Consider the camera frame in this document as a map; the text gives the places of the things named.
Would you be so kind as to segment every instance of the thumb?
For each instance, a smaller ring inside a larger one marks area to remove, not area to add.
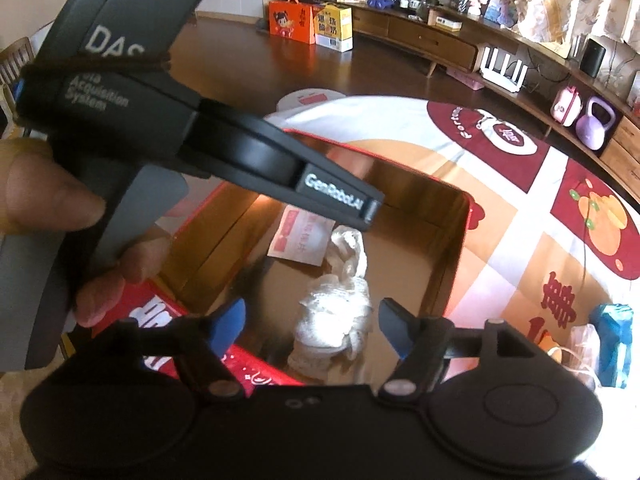
[[[76,231],[102,217],[104,200],[50,160],[40,144],[9,151],[11,157],[0,154],[0,222],[4,216],[4,223],[18,229]]]

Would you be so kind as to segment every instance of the curtain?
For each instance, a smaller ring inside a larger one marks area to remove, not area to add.
[[[516,0],[516,31],[531,41],[570,43],[593,34],[640,52],[640,0]]]

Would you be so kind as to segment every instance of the wooden chair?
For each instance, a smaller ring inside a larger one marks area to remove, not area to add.
[[[29,38],[20,38],[0,52],[0,83],[2,95],[9,106],[14,121],[17,119],[12,86],[20,79],[20,69],[35,58]]]

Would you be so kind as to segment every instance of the cabinet drawer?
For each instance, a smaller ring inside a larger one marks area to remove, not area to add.
[[[640,130],[627,117],[622,117],[613,138],[625,148],[635,160],[640,160]]]
[[[631,191],[640,195],[640,164],[629,155],[627,150],[611,139],[600,160],[627,184]]]
[[[389,29],[389,17],[380,12],[351,7],[353,30],[386,38]]]
[[[435,54],[451,64],[473,70],[478,53],[475,46],[441,34],[432,28],[396,19],[389,23],[389,39]]]

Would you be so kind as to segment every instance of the human hand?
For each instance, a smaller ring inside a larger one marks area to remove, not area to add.
[[[0,232],[78,231],[104,214],[105,203],[51,159],[35,139],[0,142]],[[76,295],[76,321],[93,326],[113,308],[126,283],[155,276],[170,248],[169,235],[151,228],[118,265],[85,283]]]

